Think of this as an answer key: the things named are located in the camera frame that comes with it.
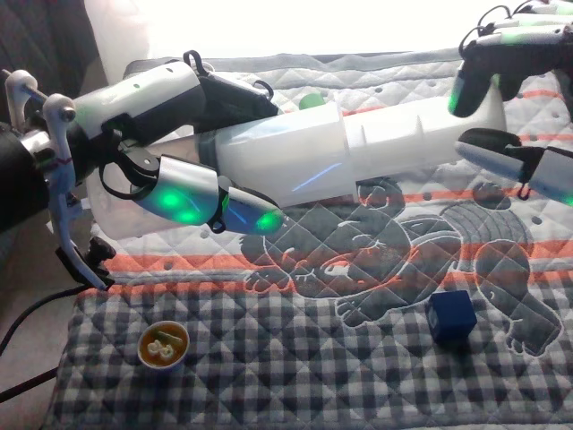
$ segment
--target small bowl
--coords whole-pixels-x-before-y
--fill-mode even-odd
[[[152,363],[148,363],[147,361],[145,361],[143,359],[143,357],[141,356],[141,342],[143,341],[143,337],[149,333],[150,331],[156,329],[159,326],[163,326],[163,325],[176,325],[178,327],[180,327],[183,331],[183,333],[185,333],[185,342],[186,342],[186,346],[185,346],[185,351],[184,353],[173,363],[170,363],[168,365],[153,365]],[[159,321],[159,322],[155,322],[152,325],[150,325],[147,329],[145,329],[145,331],[143,331],[143,333],[140,336],[140,339],[137,341],[137,357],[140,359],[140,361],[147,366],[149,369],[153,369],[153,370],[159,370],[159,371],[164,371],[164,370],[169,370],[174,368],[175,366],[179,365],[184,359],[185,356],[187,355],[187,352],[189,351],[189,333],[187,332],[187,329],[185,329],[185,327],[177,322],[177,321]]]

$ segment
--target black and white plaid fabric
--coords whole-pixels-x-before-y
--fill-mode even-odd
[[[443,96],[459,61],[213,65],[268,82],[284,110],[317,90],[355,110]],[[512,133],[573,134],[554,78],[522,91],[506,105]],[[291,208],[274,236],[182,228],[112,242],[128,286],[78,300],[44,427],[573,428],[573,210],[520,202],[512,186],[459,161],[365,181],[361,203]],[[460,289],[477,325],[464,347],[443,348],[424,307]],[[191,338],[169,373],[137,358],[162,320]]]

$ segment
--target white bottle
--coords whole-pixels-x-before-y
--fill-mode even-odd
[[[197,162],[198,142],[208,140],[215,145],[220,175],[284,208],[349,194],[357,200],[356,181],[458,160],[454,143],[471,128],[506,129],[494,85],[467,118],[451,115],[445,97],[346,117],[329,103],[148,149]],[[129,192],[129,182],[115,165],[107,167],[105,179],[118,191]],[[182,226],[109,195],[97,174],[88,178],[87,187],[96,221],[111,238]]]

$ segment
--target gingham pattern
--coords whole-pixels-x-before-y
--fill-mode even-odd
[[[319,89],[352,110],[443,95],[458,66],[403,60],[408,65],[375,69],[350,58],[338,65],[342,70],[332,70],[335,65],[315,63],[281,69],[270,59],[251,73],[246,62],[239,76],[269,82],[286,109]],[[384,90],[376,91],[381,83]],[[523,91],[548,89],[559,90],[550,75],[528,80]],[[507,112],[514,133],[573,133],[563,121],[568,115],[560,99],[542,94],[515,100]],[[405,194],[436,195],[488,180],[513,186],[464,162],[397,179]],[[405,214],[422,210],[436,216],[444,204],[410,202]],[[305,215],[326,208],[291,211],[289,222],[313,231]],[[509,349],[516,322],[492,306],[471,273],[440,287],[466,289],[478,319],[468,345],[449,351],[434,344],[424,301],[349,327],[337,314],[335,298],[276,288],[247,293],[242,280],[248,271],[199,269],[195,260],[182,257],[237,256],[238,236],[184,228],[114,243],[121,255],[133,257],[114,266],[116,277],[154,285],[114,287],[78,301],[45,428],[573,428],[573,266],[566,256],[554,257],[573,236],[571,212],[563,208],[537,197],[512,205],[541,244],[535,248],[539,258],[530,262],[529,293],[561,324],[539,357]],[[548,251],[549,239],[564,242]],[[136,258],[142,254],[150,258]],[[184,269],[172,270],[161,256]],[[210,267],[209,258],[202,264]],[[136,345],[146,327],[165,319],[185,323],[192,346],[184,365],[156,374],[138,363]]]

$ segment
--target dark fabric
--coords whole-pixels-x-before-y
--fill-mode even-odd
[[[1,68],[27,70],[46,94],[77,97],[88,64],[98,56],[83,1],[3,0],[0,23]],[[0,121],[8,122],[2,88]]]

